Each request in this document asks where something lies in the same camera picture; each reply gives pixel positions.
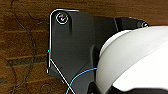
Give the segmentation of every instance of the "wood grain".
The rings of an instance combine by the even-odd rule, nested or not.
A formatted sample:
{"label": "wood grain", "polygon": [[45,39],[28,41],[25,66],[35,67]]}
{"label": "wood grain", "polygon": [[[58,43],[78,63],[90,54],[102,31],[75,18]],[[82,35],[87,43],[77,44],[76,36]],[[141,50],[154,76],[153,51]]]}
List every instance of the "wood grain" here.
{"label": "wood grain", "polygon": [[[19,0],[20,3],[15,0],[13,12],[16,13],[18,21],[12,14],[11,1],[0,0],[0,93],[2,94],[14,85],[12,68],[7,66],[5,59],[18,63],[16,58],[32,57],[30,38],[18,21],[31,31],[38,56],[46,55],[49,25],[46,23],[37,25],[41,20],[35,19],[46,19],[49,22],[50,13],[57,8],[76,9],[94,16],[133,17],[145,20],[151,26],[168,25],[167,0]],[[42,58],[39,62],[41,63],[35,62],[30,77],[24,85],[27,84],[32,94],[41,94],[40,87],[44,83],[49,83],[53,88],[50,94],[63,94],[67,86],[55,78],[48,77],[46,62],[42,61]],[[14,66],[17,84],[23,81],[28,65]],[[16,89],[15,94],[29,94],[24,85]]]}

